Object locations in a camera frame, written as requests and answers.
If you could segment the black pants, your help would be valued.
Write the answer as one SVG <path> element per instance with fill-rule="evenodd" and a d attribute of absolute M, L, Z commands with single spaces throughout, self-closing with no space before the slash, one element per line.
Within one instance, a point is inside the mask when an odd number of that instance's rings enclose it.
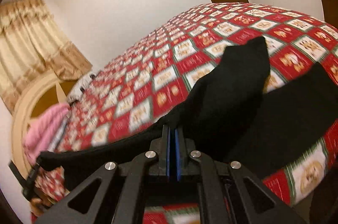
<path fill-rule="evenodd" d="M 40 166 L 46 171 L 63 167 L 66 187 L 72 190 L 104 163 L 126 163 L 147 151 L 168 125 L 181 128 L 214 160 L 237 160 L 266 178 L 299 159 L 337 120 L 337 84 L 321 64 L 264 93 L 269 73 L 262 37 L 230 46 L 186 100 L 146 130 L 84 151 L 43 152 Z"/>

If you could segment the pink folded blanket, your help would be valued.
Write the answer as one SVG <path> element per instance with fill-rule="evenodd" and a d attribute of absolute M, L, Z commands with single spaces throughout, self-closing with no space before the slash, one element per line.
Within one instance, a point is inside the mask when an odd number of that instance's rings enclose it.
<path fill-rule="evenodd" d="M 70 105 L 68 103 L 55 104 L 30 125 L 22 141 L 23 150 L 30 165 L 36 163 L 36 159 L 41 152 L 48 150 L 52 139 L 69 110 Z"/>

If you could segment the cream wooden headboard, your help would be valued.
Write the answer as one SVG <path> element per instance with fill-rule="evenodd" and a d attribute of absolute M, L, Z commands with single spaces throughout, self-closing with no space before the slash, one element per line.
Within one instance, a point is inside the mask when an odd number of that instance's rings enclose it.
<path fill-rule="evenodd" d="M 76 80 L 61 80 L 49 70 L 35 78 L 19 97 L 12 114 L 11 153 L 12 161 L 24 178 L 28 176 L 31 166 L 23 151 L 23 137 L 46 109 L 67 100 L 67 94 L 75 84 Z"/>

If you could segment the grey white patterned pillow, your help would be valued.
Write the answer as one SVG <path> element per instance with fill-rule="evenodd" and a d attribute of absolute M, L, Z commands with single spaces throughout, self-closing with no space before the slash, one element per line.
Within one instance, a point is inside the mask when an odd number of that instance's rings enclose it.
<path fill-rule="evenodd" d="M 90 82 L 96 77 L 95 72 L 89 72 L 82 76 L 72 87 L 71 91 L 67 95 L 67 103 L 72 104 L 75 101 L 79 101 L 84 94 L 85 89 L 89 86 Z"/>

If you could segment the red christmas patterned bedspread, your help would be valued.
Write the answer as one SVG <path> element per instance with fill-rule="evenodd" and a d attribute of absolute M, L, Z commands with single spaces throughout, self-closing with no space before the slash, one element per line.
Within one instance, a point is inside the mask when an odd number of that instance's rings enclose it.
<path fill-rule="evenodd" d="M 337 29 L 199 5 L 102 69 L 57 152 L 67 195 L 37 223 L 303 223 L 337 161 Z"/>

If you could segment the beige patterned curtain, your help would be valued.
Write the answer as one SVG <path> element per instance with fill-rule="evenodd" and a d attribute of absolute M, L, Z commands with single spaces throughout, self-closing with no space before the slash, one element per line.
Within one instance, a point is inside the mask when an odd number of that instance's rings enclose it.
<path fill-rule="evenodd" d="M 76 80 L 92 64 L 57 26 L 43 0 L 1 5 L 1 98 L 15 108 L 24 89 L 52 70 L 62 80 Z"/>

